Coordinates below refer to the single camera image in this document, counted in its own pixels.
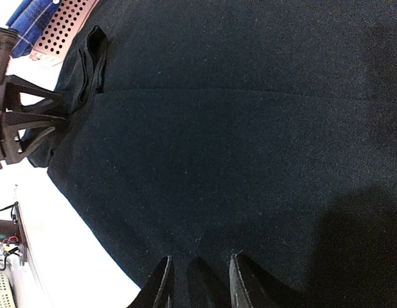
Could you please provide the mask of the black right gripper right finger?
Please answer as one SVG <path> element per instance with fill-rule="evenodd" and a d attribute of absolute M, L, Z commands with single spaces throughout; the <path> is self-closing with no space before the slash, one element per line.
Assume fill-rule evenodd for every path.
<path fill-rule="evenodd" d="M 231 256 L 229 288 L 232 307 L 280 307 L 270 288 L 271 276 L 244 254 Z"/>

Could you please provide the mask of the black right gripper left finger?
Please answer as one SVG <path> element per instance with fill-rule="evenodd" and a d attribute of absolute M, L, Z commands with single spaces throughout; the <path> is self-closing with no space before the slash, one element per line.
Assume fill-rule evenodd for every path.
<path fill-rule="evenodd" d="M 163 257 L 128 308 L 171 308 L 173 303 L 173 261 Z"/>

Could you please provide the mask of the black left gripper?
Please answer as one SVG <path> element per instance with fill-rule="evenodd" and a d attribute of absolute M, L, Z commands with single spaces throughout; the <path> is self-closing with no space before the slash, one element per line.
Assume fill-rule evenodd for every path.
<path fill-rule="evenodd" d="M 31 114 L 21 111 L 21 93 L 62 103 L 62 95 L 42 88 L 16 75 L 4 77 L 0 85 L 0 161 L 19 163 L 35 151 L 46 137 L 63 128 L 67 120 L 52 115 Z M 38 130 L 38 135 L 22 140 L 20 130 Z"/>

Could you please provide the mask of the black t-shirt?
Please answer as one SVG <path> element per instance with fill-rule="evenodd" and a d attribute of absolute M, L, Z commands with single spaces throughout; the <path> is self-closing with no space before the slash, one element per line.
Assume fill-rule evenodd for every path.
<path fill-rule="evenodd" d="M 100 1 L 29 161 L 138 285 L 164 256 L 228 297 L 397 307 L 397 1 Z"/>

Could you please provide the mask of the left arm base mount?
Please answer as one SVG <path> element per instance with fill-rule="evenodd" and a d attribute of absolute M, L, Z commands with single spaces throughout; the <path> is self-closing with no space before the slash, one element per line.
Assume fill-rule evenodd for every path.
<path fill-rule="evenodd" d="M 0 249 L 5 259 L 7 255 L 15 255 L 19 258 L 21 266 L 28 261 L 28 239 L 22 222 L 19 202 L 0 209 L 1 212 L 10 212 L 10 219 L 0 219 Z"/>

